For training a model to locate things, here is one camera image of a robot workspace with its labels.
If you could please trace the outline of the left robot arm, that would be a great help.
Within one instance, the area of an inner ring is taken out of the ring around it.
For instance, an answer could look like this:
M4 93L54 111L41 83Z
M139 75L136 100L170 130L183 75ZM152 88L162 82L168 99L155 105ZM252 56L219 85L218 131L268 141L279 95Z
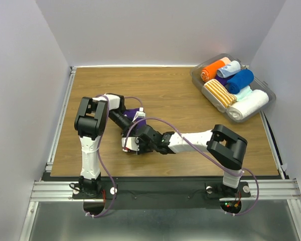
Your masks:
M78 186L73 189L91 198L102 193L99 147L106 124L110 118L126 134L138 111L144 108L127 109L125 97L116 94L104 94L94 98L81 99L74 128L81 143L82 168Z

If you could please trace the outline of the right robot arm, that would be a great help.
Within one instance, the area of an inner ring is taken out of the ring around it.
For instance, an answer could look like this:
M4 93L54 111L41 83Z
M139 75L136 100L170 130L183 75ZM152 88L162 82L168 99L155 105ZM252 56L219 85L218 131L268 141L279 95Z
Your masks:
M232 196L239 190L241 169L248 141L224 125L200 133L160 133L151 126L139 128L135 136L142 150L156 151L162 155L201 151L214 157L224 171L221 191Z

